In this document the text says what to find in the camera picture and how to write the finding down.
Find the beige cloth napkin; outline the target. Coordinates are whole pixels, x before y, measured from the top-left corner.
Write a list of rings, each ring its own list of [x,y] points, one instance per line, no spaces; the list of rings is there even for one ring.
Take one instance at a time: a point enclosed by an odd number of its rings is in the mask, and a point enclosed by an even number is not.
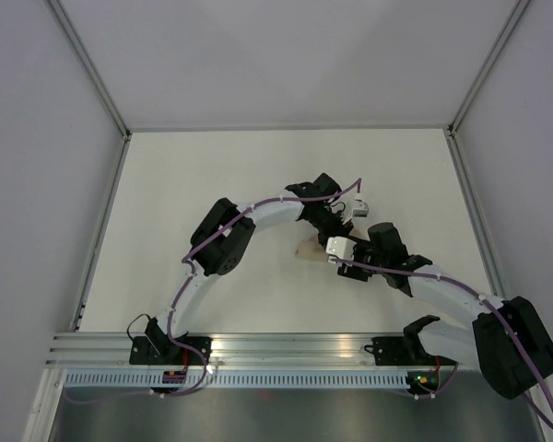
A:
[[[366,237],[356,228],[353,228],[350,233],[350,238],[358,243],[360,239],[365,239]],[[314,234],[299,244],[295,251],[295,257],[299,260],[308,262],[328,262],[325,247],[319,243],[317,235]]]

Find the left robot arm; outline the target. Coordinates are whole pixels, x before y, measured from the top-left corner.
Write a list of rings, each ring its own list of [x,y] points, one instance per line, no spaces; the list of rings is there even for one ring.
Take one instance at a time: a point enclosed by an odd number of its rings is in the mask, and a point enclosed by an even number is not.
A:
[[[318,243],[351,232],[352,223],[332,210],[332,204],[361,190],[361,179],[341,189],[323,173],[312,182],[290,184],[278,196],[235,204],[217,200],[190,238],[191,248],[181,259],[187,269],[171,304],[155,317],[147,316],[142,336],[130,336],[129,363],[134,366],[180,365],[192,352],[199,365],[208,354],[200,344],[188,343],[192,316],[212,285],[241,263],[253,235],[281,224],[306,221],[316,229]]]

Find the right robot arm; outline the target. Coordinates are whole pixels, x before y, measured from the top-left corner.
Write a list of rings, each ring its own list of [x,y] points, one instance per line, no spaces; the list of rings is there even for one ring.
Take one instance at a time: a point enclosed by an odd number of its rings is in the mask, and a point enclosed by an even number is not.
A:
[[[408,361],[452,360],[480,372],[506,399],[553,375],[553,341],[529,300],[479,294],[430,259],[409,253],[393,224],[370,227],[367,238],[330,238],[326,252],[339,275],[366,282],[379,274],[390,287],[440,311],[405,326]]]

